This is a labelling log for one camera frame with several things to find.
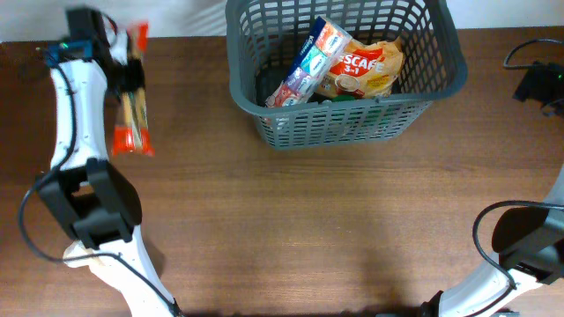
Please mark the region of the orange spaghetti pack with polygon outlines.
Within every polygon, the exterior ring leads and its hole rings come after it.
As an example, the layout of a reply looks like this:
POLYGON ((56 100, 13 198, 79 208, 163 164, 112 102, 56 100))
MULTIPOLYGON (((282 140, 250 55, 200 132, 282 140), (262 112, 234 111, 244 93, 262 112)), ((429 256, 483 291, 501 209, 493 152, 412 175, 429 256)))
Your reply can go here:
POLYGON ((113 138, 115 155, 135 152, 153 156, 146 111, 145 71, 143 58, 148 45, 149 22, 130 25, 117 35, 117 48, 111 50, 118 62, 118 115, 113 138))

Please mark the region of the green bottle with label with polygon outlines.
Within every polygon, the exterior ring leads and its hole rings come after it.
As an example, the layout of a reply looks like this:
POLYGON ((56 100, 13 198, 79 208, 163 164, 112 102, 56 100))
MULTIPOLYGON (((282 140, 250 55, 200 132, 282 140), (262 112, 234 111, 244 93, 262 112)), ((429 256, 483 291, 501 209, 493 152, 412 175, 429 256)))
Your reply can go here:
POLYGON ((368 113, 365 123, 368 127, 370 135, 381 135, 389 128, 396 110, 394 107, 385 107, 381 109, 371 110, 368 113))

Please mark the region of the orange coffee sachet bag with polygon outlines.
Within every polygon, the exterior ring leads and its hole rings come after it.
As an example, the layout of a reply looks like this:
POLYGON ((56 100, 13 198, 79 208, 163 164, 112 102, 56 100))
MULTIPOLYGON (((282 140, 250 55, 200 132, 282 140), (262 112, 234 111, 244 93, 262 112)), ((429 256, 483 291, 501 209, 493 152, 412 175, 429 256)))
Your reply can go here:
POLYGON ((351 40, 315 92, 330 99, 341 95, 355 99, 389 96, 403 65, 399 38, 370 45, 351 40))

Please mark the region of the tissue multipack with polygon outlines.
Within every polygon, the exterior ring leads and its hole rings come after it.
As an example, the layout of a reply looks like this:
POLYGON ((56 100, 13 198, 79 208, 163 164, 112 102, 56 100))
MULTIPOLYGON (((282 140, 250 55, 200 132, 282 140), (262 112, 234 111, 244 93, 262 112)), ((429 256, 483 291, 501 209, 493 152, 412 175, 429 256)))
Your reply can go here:
POLYGON ((330 19, 317 17, 286 78, 265 105, 276 108, 306 103, 351 39, 330 19))

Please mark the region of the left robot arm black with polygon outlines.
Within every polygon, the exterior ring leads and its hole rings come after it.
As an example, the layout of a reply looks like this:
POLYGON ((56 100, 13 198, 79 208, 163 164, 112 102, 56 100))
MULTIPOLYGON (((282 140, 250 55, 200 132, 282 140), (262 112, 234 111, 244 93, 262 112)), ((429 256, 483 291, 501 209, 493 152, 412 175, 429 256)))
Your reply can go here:
POLYGON ((148 26, 122 29, 86 5, 65 15, 69 36, 44 53, 56 90, 56 147, 32 191, 70 238, 62 263, 88 268, 134 316, 178 316, 143 242, 137 191, 109 161, 110 153, 153 152, 142 62, 148 26))

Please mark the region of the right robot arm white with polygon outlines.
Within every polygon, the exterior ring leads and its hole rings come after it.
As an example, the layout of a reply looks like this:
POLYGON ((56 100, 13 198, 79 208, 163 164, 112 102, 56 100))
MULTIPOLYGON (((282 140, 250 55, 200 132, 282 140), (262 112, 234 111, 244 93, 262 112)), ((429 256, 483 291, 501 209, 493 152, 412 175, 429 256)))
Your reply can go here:
POLYGON ((563 278, 563 174, 543 202, 507 200, 485 207, 472 226, 482 264, 463 282, 438 291, 418 316, 502 316, 501 309, 527 291, 563 278), (504 208, 492 236, 491 254, 479 242, 479 225, 504 208))

